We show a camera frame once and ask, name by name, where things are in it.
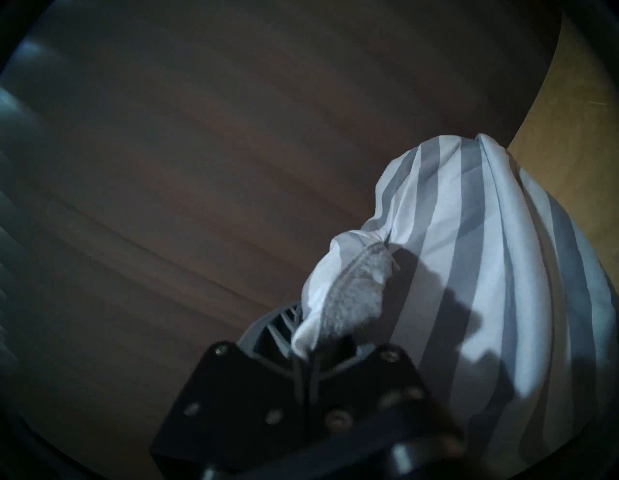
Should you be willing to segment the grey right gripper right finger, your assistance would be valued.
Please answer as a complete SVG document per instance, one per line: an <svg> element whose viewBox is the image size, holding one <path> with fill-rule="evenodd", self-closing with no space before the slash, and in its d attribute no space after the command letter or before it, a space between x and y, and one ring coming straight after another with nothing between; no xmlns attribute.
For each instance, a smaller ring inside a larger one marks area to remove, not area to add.
<svg viewBox="0 0 619 480"><path fill-rule="evenodd" d="M364 361L375 349L374 343L359 343L353 337L345 337L312 353L308 361L309 403L317 403L321 388L328 381L336 379Z"/></svg>

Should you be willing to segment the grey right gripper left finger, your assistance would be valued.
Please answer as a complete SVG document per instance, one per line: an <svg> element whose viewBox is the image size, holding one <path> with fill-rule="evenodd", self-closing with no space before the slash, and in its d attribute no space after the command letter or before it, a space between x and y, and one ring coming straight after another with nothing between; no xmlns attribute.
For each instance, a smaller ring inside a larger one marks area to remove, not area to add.
<svg viewBox="0 0 619 480"><path fill-rule="evenodd" d="M292 382L298 403L306 403L307 363L293 351L292 337L302 321L301 303L292 302L260 317L240 337L248 357Z"/></svg>

